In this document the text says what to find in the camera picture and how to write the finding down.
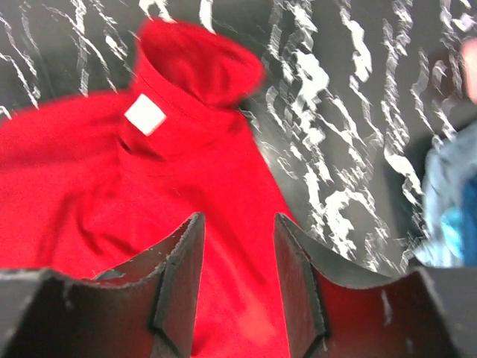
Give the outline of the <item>red t shirt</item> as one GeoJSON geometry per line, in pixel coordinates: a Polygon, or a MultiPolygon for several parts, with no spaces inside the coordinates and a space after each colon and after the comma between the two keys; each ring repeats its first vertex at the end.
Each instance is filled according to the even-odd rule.
{"type": "Polygon", "coordinates": [[[239,103],[264,69],[199,25],[147,21],[121,92],[1,125],[1,266],[76,278],[205,216],[194,357],[287,357],[274,217],[288,207],[239,103]]]}

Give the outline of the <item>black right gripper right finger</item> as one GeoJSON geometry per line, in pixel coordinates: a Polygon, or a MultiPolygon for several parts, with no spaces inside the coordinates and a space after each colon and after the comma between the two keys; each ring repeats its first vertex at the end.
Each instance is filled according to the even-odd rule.
{"type": "Polygon", "coordinates": [[[468,271],[419,266],[392,278],[346,260],[275,218],[293,357],[466,357],[468,271]]]}

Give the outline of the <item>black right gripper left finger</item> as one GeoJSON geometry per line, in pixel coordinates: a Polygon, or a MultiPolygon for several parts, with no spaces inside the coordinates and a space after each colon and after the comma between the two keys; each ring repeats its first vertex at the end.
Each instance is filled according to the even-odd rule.
{"type": "Polygon", "coordinates": [[[3,357],[189,357],[205,218],[94,280],[1,271],[3,357]]]}

